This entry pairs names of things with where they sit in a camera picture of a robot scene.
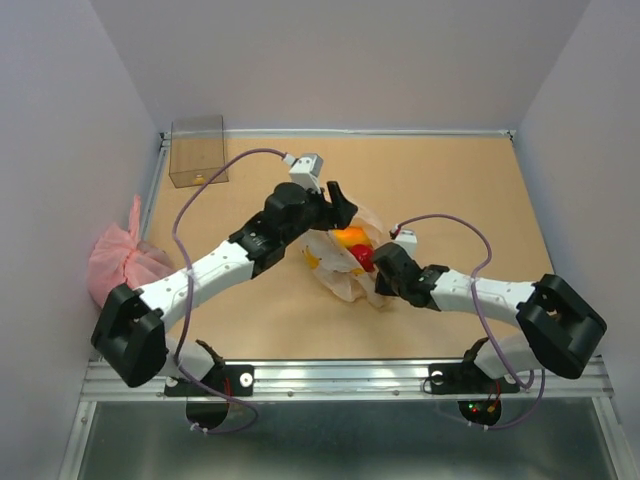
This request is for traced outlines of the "bright red round fruit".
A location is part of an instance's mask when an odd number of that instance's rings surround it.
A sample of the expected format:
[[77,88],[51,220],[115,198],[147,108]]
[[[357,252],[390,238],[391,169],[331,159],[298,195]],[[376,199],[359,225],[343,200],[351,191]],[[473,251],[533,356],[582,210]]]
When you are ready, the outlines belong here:
[[375,270],[375,266],[372,261],[374,251],[371,246],[366,244],[355,244],[351,246],[348,251],[357,260],[364,271],[373,272]]

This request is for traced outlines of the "translucent printed plastic bag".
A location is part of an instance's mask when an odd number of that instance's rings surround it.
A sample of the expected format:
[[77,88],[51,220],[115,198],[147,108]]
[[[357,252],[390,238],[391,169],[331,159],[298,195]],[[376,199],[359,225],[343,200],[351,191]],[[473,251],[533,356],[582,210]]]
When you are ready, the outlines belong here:
[[[360,206],[350,226],[365,230],[373,250],[383,243],[383,223],[370,209]],[[384,308],[388,301],[375,292],[375,270],[364,271],[348,249],[337,243],[331,231],[310,230],[297,241],[297,248],[314,277],[343,301],[365,299],[374,308]]]

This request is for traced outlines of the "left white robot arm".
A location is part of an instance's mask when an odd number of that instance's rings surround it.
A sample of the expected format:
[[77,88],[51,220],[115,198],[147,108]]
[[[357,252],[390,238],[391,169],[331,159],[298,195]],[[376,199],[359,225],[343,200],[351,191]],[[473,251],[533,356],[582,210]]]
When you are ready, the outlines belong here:
[[127,386],[147,383],[177,352],[166,342],[177,321],[188,323],[201,303],[273,267],[306,232],[348,227],[357,211],[335,181],[318,191],[278,184],[263,209],[206,256],[136,289],[125,283],[114,287],[92,345]]

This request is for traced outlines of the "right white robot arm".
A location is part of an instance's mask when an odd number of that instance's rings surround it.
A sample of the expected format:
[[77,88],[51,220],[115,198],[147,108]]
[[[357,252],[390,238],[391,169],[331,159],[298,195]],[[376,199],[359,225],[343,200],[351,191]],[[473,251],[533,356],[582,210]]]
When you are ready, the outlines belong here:
[[501,341],[487,333],[444,382],[482,390],[513,372],[545,369],[580,378],[607,330],[604,319],[561,277],[504,282],[472,278],[442,265],[421,267],[395,242],[374,251],[375,290],[416,308],[476,314],[519,332]]

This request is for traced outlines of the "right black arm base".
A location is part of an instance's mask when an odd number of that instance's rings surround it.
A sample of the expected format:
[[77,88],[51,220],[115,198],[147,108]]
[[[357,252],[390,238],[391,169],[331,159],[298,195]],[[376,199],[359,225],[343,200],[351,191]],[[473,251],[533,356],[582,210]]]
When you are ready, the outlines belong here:
[[491,379],[474,364],[480,348],[488,342],[487,337],[476,341],[460,361],[430,364],[422,391],[433,395],[518,393],[517,385],[504,378]]

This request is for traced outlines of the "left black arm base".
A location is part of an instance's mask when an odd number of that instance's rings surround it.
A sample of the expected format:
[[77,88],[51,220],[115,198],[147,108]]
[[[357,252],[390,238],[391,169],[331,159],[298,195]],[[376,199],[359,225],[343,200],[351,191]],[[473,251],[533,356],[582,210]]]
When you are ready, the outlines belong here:
[[187,342],[180,353],[181,365],[197,379],[189,380],[167,357],[160,376],[165,376],[164,394],[168,397],[211,397],[211,390],[228,396],[253,395],[255,368],[251,364],[233,364],[203,340]]

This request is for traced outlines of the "yellow fruit in bag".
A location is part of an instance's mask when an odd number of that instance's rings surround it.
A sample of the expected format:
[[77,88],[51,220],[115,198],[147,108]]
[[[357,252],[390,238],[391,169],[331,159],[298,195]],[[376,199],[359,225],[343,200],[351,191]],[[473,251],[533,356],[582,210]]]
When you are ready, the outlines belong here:
[[334,229],[331,234],[339,245],[350,249],[355,245],[372,245],[370,237],[361,227],[350,226],[345,229]]

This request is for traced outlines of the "pink plastic bag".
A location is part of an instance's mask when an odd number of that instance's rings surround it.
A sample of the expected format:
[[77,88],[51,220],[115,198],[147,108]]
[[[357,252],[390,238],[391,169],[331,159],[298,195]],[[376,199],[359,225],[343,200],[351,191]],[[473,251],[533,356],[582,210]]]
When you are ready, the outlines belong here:
[[169,256],[141,239],[141,198],[135,195],[128,227],[112,223],[98,238],[88,260],[87,288],[96,305],[103,308],[112,289],[126,284],[136,289],[171,275]]

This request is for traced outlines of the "transparent grey plastic box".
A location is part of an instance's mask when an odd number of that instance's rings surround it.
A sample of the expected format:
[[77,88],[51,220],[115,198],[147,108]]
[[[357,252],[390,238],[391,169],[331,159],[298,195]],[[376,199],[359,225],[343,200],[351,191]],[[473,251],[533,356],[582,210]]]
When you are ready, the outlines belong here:
[[206,183],[226,163],[222,115],[184,117],[172,122],[169,178],[175,188],[200,186],[192,184],[196,174],[202,174]]

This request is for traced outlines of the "aluminium front rail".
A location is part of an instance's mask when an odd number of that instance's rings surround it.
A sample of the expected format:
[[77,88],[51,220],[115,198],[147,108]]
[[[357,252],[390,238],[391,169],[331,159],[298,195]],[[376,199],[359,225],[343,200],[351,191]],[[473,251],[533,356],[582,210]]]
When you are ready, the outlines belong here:
[[[413,401],[484,399],[484,394],[435,394],[425,379],[438,372],[434,359],[256,361],[249,401]],[[601,357],[592,359],[582,376],[567,380],[552,373],[546,382],[536,381],[527,391],[515,392],[509,384],[501,388],[503,400],[533,400],[543,387],[545,399],[611,398],[614,394]],[[80,399],[84,402],[206,401],[206,393],[175,380],[155,377],[130,388],[104,361],[92,362],[86,370]]]

